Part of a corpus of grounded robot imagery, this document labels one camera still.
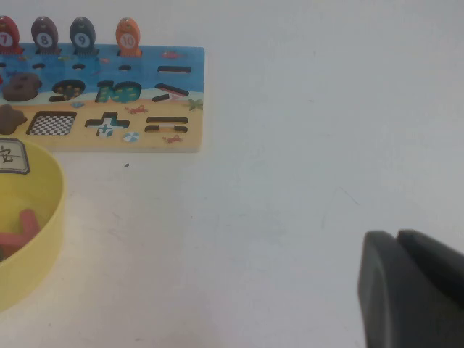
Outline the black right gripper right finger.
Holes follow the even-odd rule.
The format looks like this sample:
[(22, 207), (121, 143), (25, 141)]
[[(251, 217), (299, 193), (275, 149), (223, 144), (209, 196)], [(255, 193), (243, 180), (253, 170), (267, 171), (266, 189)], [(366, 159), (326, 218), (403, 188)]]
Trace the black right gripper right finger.
[(463, 253), (415, 230), (397, 234), (397, 312), (463, 313)]

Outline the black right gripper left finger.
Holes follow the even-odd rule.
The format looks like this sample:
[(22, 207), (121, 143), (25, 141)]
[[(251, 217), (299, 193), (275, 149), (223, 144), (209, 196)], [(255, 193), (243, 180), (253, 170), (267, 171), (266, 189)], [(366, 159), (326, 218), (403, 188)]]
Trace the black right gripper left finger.
[(367, 347), (463, 346), (463, 253), (436, 239), (367, 232), (357, 293)]

